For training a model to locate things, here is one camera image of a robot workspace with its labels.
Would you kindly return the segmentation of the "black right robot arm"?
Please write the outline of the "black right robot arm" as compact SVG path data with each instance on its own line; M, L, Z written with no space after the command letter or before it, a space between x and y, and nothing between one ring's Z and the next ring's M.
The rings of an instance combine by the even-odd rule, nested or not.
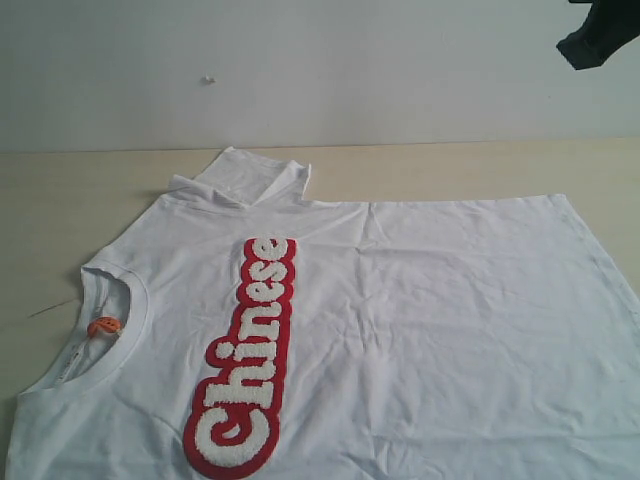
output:
M571 4L590 4L583 24L556 45L575 70L602 66L639 36L639 0L571 1Z

